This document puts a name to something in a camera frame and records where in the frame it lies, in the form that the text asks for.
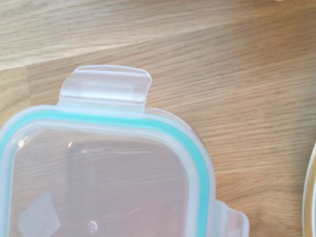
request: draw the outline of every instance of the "clear plastic lid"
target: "clear plastic lid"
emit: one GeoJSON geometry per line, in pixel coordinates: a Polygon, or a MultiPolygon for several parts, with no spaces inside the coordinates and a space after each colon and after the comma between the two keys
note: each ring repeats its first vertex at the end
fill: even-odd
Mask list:
{"type": "Polygon", "coordinates": [[[316,143],[307,169],[303,197],[303,232],[316,237],[316,143]]]}
{"type": "Polygon", "coordinates": [[[56,106],[2,128],[0,237],[248,236],[192,129],[145,110],[150,84],[139,69],[80,67],[56,106]]]}

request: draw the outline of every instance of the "lid clip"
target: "lid clip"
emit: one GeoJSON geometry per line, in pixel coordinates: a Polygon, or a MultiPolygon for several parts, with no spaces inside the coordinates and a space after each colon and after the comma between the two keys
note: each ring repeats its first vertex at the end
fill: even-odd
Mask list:
{"type": "Polygon", "coordinates": [[[68,77],[58,104],[80,103],[144,110],[152,78],[148,72],[112,65],[82,66],[68,77]]]}

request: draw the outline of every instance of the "wood grain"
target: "wood grain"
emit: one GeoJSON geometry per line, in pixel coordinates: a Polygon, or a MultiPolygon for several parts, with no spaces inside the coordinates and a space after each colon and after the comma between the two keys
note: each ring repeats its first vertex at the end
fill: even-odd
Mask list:
{"type": "Polygon", "coordinates": [[[80,65],[143,68],[148,106],[197,131],[218,199],[248,215],[250,235],[302,236],[315,16],[315,0],[1,1],[0,123],[55,104],[80,65]]]}

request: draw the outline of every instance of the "square container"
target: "square container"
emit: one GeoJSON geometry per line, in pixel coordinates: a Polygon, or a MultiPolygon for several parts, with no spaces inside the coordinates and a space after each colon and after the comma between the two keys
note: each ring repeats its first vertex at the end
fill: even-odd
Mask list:
{"type": "Polygon", "coordinates": [[[0,131],[0,237],[247,237],[215,198],[209,155],[175,115],[145,108],[143,70],[77,68],[57,105],[0,131]]]}

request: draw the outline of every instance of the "plastic lid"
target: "plastic lid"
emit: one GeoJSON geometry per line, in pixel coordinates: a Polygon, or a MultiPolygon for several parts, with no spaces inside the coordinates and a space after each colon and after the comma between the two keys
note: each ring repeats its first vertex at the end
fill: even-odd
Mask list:
{"type": "Polygon", "coordinates": [[[308,166],[303,197],[303,232],[306,237],[316,237],[316,143],[308,166]]]}
{"type": "Polygon", "coordinates": [[[145,110],[150,75],[85,66],[0,131],[0,237],[246,237],[201,141],[145,110]]]}

